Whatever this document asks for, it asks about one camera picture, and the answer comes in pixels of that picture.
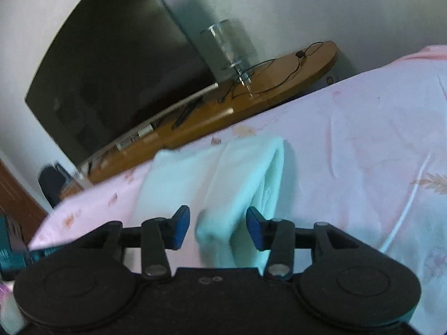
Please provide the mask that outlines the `white knit sweater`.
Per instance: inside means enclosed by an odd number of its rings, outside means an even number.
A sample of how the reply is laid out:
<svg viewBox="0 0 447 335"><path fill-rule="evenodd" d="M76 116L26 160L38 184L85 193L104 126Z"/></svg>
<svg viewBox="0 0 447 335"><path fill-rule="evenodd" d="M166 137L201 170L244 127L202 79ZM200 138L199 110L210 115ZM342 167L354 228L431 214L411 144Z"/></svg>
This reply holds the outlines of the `white knit sweater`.
<svg viewBox="0 0 447 335"><path fill-rule="evenodd" d="M171 217L190 209L180 250L168 253L172 269L257 268L268 253L258 251L246 228L246 210L275 216L284 167L278 136L234 138L200 149L161 150L142 182L128 225Z"/></svg>

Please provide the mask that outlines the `brown wooden door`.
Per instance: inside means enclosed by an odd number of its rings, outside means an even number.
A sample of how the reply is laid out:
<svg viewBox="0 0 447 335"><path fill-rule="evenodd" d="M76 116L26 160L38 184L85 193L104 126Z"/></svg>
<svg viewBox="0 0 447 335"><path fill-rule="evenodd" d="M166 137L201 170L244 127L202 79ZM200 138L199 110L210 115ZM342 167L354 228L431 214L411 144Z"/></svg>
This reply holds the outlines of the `brown wooden door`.
<svg viewBox="0 0 447 335"><path fill-rule="evenodd" d="M27 193L3 162L0 163L1 213L12 217L22 228L26 243L35 235L47 212Z"/></svg>

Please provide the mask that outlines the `black chair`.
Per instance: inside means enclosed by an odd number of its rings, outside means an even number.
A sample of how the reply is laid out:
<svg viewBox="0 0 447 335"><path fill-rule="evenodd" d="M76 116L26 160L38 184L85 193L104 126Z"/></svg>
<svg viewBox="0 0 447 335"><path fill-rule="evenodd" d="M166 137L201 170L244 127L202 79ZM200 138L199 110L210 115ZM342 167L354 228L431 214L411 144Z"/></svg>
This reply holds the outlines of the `black chair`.
<svg viewBox="0 0 447 335"><path fill-rule="evenodd" d="M71 179L70 174L59 162L42 168L38 184L51 208L55 208L61 202L61 192Z"/></svg>

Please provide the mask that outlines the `silver set-top box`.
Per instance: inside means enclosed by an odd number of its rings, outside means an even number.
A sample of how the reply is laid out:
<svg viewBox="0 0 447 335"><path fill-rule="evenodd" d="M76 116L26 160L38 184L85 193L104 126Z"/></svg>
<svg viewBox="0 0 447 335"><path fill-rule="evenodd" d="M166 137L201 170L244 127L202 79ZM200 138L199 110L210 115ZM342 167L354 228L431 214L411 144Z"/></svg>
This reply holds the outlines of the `silver set-top box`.
<svg viewBox="0 0 447 335"><path fill-rule="evenodd" d="M146 126L142 126L138 129L134 129L131 132L128 132L127 134L123 135L121 138L117 139L115 142L115 146L118 150L124 150L125 148L129 147L130 144L133 144L134 142L138 142L142 137L146 136L147 134L153 132L153 126L152 124L148 124Z"/></svg>

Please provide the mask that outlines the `pink floral bed sheet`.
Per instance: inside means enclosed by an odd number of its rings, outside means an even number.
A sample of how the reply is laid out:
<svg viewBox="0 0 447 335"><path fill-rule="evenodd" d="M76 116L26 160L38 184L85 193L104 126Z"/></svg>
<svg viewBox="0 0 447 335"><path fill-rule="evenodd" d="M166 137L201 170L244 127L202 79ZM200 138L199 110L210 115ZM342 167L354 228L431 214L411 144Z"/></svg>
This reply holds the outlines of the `pink floral bed sheet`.
<svg viewBox="0 0 447 335"><path fill-rule="evenodd" d="M283 139L274 218L328 222L411 269L422 297L412 326L446 332L446 46L376 70L208 135L177 150L234 138ZM68 242L118 220L127 227L152 161L59 204L30 242Z"/></svg>

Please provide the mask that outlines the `wooden TV stand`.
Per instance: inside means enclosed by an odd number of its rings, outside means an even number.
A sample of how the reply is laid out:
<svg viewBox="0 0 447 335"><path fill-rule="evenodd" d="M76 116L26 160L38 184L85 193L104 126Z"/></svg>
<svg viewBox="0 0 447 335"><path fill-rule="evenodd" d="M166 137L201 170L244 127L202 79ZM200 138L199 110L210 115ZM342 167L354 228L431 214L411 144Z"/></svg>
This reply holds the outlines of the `wooden TV stand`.
<svg viewBox="0 0 447 335"><path fill-rule="evenodd" d="M76 194L151 160L161 149L182 147L302 96L304 90L335 66L339 49L334 42L326 41L314 43L304 51L303 58L292 53L256 67L251 75L251 92L231 81L222 83L219 88L205 95L203 102L176 129L172 126L181 111L168 114L153 132L138 142L124 150L109 151L92 165L85 178L78 178L69 184L61 192L61 197Z"/></svg>

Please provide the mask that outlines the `curved black television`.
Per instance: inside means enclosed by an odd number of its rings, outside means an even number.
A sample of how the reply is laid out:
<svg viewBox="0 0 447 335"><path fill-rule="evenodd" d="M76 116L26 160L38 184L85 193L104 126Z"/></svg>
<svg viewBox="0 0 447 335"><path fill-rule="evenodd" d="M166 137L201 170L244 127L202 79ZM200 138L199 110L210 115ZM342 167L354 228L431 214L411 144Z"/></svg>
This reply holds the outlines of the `curved black television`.
<svg viewBox="0 0 447 335"><path fill-rule="evenodd" d="M216 87L162 0L81 0L51 42L26 103L79 166Z"/></svg>

